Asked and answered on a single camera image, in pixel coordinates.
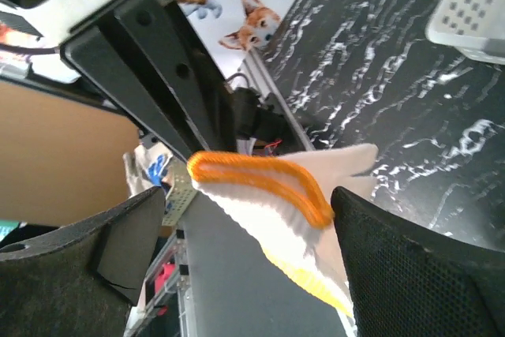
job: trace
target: black cable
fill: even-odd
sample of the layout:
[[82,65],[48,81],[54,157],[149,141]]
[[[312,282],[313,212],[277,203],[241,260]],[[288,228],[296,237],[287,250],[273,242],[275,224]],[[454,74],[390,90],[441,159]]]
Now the black cable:
[[244,78],[245,79],[245,85],[247,86],[247,88],[251,88],[251,84],[249,82],[249,78],[245,74],[243,74],[243,73],[235,73],[231,77],[226,78],[226,82],[230,83],[233,79],[238,78],[238,77]]
[[57,47],[15,47],[7,43],[0,43],[0,51],[22,55],[46,55],[57,54]]

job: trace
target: marble countertop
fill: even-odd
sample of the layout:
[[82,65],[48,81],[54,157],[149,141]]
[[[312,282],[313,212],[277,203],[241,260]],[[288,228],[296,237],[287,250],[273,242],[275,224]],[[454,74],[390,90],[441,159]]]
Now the marble countertop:
[[265,63],[317,148],[379,146],[380,207],[505,250],[505,66],[430,43],[438,0],[296,0]]

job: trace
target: perforated basket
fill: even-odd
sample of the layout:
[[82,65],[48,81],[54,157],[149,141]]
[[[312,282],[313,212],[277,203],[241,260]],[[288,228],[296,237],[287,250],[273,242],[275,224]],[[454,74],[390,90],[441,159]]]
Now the perforated basket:
[[426,36],[468,58],[505,64],[505,0],[440,0]]
[[191,184],[185,164],[175,157],[168,164],[168,179],[171,189],[166,195],[163,225],[173,227],[195,197],[196,190]]

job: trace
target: dog ear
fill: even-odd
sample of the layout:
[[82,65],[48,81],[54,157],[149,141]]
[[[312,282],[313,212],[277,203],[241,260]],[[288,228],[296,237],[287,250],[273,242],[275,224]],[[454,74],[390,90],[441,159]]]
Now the dog ear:
[[234,49],[236,51],[242,50],[242,45],[240,44],[240,39],[238,38],[238,32],[233,32],[224,36],[219,41],[219,44],[228,49]]
[[244,6],[246,17],[249,16],[256,8],[264,7],[261,0],[242,0],[242,5]]

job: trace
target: orange edge of cloth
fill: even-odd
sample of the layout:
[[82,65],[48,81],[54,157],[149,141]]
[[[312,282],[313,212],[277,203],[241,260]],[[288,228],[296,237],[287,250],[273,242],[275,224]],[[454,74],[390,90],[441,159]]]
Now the orange edge of cloth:
[[[307,196],[305,197],[288,185],[265,175],[243,175],[233,171],[204,169],[203,165],[205,164],[219,164],[241,169],[263,169],[289,174],[300,182]],[[277,158],[251,157],[237,153],[198,152],[189,159],[188,172],[194,181],[200,183],[249,185],[274,193],[300,210],[311,227],[316,229],[327,227],[335,217],[333,209],[324,199],[314,177],[304,167],[296,163]]]

